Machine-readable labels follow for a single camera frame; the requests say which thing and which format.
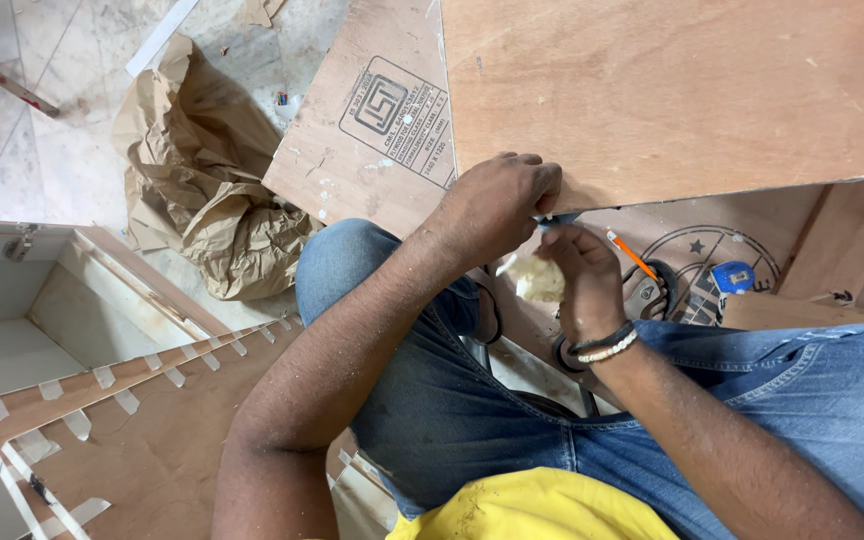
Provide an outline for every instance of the pencil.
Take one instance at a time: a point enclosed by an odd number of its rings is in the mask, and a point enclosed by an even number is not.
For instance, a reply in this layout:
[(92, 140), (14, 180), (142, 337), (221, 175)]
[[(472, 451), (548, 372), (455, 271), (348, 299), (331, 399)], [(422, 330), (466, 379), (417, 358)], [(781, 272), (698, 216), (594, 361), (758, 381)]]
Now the pencil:
[(625, 245), (625, 242), (622, 241), (622, 238), (618, 237), (618, 234), (612, 232), (611, 228), (606, 228), (606, 238), (611, 243), (615, 244), (615, 247), (622, 250), (625, 255), (629, 256), (629, 258), (638, 265), (639, 268), (642, 269), (643, 272), (649, 275), (655, 281), (659, 280), (659, 276), (656, 276), (656, 273), (652, 271), (651, 268), (648, 267), (647, 264), (642, 262), (642, 259), (636, 254), (635, 251), (629, 249), (629, 246)]

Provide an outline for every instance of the floor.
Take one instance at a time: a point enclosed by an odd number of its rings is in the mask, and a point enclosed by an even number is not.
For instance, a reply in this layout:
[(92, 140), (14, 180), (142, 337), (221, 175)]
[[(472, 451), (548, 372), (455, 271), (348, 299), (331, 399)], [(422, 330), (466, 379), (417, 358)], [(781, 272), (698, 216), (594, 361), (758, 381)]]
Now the floor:
[[(125, 160), (109, 142), (132, 77), (126, 63), (174, 0), (0, 0), (0, 71), (62, 113), (51, 119), (0, 87), (0, 220), (126, 225)], [(244, 22), (245, 0), (199, 0), (178, 31), (245, 89), (281, 134), (276, 92), (305, 93), (348, 10), (347, 0), (287, 0), (267, 29)], [(221, 47), (229, 47), (220, 55)], [(157, 55), (150, 63), (158, 64)], [(170, 250), (142, 257), (231, 328), (295, 312), (286, 293), (212, 299)]]

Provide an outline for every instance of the beaded bracelet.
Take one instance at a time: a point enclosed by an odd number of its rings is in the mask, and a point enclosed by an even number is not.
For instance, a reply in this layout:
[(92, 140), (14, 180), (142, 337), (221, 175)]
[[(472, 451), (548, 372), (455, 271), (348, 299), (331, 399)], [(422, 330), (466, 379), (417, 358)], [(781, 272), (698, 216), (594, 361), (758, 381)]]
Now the beaded bracelet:
[(629, 333), (629, 335), (622, 338), (622, 341), (619, 341), (618, 343), (616, 343), (615, 345), (612, 345), (611, 347), (609, 347), (606, 350), (602, 350), (600, 352), (594, 352), (593, 354), (580, 355), (579, 356), (579, 362), (589, 363), (589, 362), (604, 361), (608, 357), (612, 357), (614, 355), (619, 354), (622, 351), (625, 351), (625, 349), (627, 347), (629, 347), (629, 345), (631, 345), (632, 342), (635, 341), (636, 338), (638, 338), (638, 337), (639, 337), (639, 333), (636, 332), (635, 330), (632, 330)]

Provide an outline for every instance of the person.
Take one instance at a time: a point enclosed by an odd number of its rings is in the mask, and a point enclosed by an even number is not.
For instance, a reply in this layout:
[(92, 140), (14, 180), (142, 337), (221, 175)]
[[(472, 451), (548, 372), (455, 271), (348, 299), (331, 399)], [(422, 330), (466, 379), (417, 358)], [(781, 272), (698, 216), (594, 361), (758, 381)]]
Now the person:
[[(561, 180), (499, 153), (404, 240), (345, 220), (309, 241), (307, 327), (239, 407), (213, 538), (338, 538), (326, 450), (351, 427), (398, 506), (392, 539), (864, 539), (864, 325), (635, 321), (589, 364), (628, 412), (593, 418), (539, 411), (473, 360), (459, 337), (491, 311), (465, 274), (528, 240)], [(553, 227), (537, 253), (565, 276), (571, 343), (626, 325), (597, 236)]]

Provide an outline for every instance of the denim jeans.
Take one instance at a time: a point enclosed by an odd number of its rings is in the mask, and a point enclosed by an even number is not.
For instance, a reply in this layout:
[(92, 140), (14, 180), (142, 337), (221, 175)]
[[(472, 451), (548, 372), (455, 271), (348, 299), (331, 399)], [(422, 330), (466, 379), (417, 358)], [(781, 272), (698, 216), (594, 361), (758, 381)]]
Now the denim jeans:
[[(316, 234), (295, 275), (305, 323), (365, 281), (400, 244), (358, 219)], [(469, 278), (441, 291), (352, 420), (359, 448), (402, 515), (412, 519), (444, 504), (467, 482), (544, 466), (629, 493), (680, 536), (734, 538), (632, 415), (556, 418), (487, 373), (459, 341), (476, 329), (478, 313)], [(864, 325), (743, 331), (636, 321), (635, 327), (713, 396), (809, 460), (864, 513)]]

